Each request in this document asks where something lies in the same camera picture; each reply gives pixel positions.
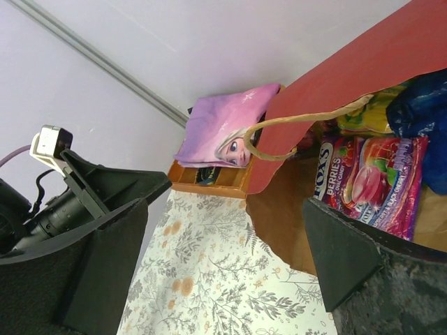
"floral fabric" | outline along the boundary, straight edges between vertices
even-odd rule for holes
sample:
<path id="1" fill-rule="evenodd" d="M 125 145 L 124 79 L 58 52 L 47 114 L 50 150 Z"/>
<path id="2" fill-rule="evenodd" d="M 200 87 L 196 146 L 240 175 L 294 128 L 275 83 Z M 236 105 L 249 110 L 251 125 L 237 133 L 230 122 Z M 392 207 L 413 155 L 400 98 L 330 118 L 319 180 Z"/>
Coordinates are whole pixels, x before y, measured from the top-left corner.
<path id="1" fill-rule="evenodd" d="M 173 191 L 118 334 L 333 335 L 317 278 L 283 263 L 241 200 Z"/>

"cable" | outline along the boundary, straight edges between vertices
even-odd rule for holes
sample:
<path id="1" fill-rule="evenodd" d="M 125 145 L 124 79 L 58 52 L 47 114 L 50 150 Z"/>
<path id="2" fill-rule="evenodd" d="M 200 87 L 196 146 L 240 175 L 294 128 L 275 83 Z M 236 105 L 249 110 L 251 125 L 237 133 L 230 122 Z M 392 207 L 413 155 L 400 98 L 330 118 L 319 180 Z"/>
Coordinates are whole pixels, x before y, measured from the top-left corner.
<path id="1" fill-rule="evenodd" d="M 45 189 L 41 185 L 41 180 L 42 180 L 42 178 L 44 176 L 46 176 L 47 174 L 50 174 L 53 171 L 54 171 L 53 169 L 47 170 L 44 173 L 40 174 L 36 178 L 36 185 L 37 185 L 37 189 L 38 189 L 38 195 L 37 195 L 36 202 L 33 205 L 33 209 L 29 212 L 29 218 L 33 218 L 41 210 L 42 200 L 43 200 L 43 197 L 45 197 Z"/>
<path id="2" fill-rule="evenodd" d="M 31 145 L 25 145 L 24 147 L 21 147 L 13 152 L 11 152 L 9 155 L 7 155 L 5 158 L 3 158 L 2 160 L 0 160 L 0 168 L 7 164 L 7 162 L 9 162 L 11 159 L 13 159 L 14 157 L 20 155 L 22 152 L 26 152 L 29 151 L 31 148 Z"/>

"red panel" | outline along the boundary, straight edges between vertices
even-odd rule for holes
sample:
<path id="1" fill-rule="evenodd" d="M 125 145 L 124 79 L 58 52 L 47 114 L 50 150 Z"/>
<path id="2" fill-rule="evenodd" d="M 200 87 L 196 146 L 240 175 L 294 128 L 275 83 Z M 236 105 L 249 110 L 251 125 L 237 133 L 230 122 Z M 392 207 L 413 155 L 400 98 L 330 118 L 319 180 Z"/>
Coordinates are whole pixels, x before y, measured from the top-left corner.
<path id="1" fill-rule="evenodd" d="M 447 68 L 447 0 L 413 0 L 275 96 L 266 119 L 333 111 L 415 75 Z M 258 148 L 289 152 L 309 123 L 265 128 Z M 281 162 L 256 160 L 248 192 L 270 183 Z"/>

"pink fabric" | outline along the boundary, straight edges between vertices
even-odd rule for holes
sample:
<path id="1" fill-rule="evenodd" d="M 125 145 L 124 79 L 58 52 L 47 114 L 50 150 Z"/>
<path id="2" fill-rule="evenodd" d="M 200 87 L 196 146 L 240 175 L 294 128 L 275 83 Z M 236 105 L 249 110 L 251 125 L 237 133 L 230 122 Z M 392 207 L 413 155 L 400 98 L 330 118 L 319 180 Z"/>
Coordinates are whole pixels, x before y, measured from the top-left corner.
<path id="1" fill-rule="evenodd" d="M 195 168 L 195 169 L 199 169 L 199 168 L 210 168 L 210 167 L 221 167 L 221 168 L 237 168 L 234 165 L 225 163 L 225 162 L 219 162 L 219 161 L 215 161 L 215 162 L 207 162 L 207 163 L 189 163 L 189 162 L 179 162 L 179 164 L 183 167 L 183 168 Z"/>
<path id="2" fill-rule="evenodd" d="M 267 84 L 243 93 L 200 98 L 186 123 L 186 138 L 175 159 L 180 165 L 214 164 L 219 160 L 215 150 L 230 134 L 256 124 L 279 88 L 279 84 Z"/>

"ceiling trim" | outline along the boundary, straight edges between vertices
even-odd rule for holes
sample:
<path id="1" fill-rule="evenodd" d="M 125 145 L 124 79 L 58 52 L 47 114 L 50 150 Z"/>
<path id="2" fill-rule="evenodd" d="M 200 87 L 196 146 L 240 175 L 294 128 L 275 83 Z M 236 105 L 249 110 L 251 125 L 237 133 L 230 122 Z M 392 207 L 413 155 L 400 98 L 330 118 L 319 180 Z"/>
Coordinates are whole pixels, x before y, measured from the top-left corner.
<path id="1" fill-rule="evenodd" d="M 55 36 L 69 44 L 73 49 L 88 58 L 88 60 L 94 62 L 116 80 L 119 80 L 124 86 L 155 107 L 159 112 L 167 116 L 176 124 L 182 128 L 186 126 L 188 117 L 184 113 L 180 112 L 177 108 L 148 89 L 143 83 L 139 82 L 123 68 L 120 68 L 93 45 L 89 44 L 74 31 L 69 29 L 65 24 L 56 19 L 36 2 L 32 0 L 6 1 L 19 8 L 23 13 L 44 26 L 47 30 L 51 31 Z"/>

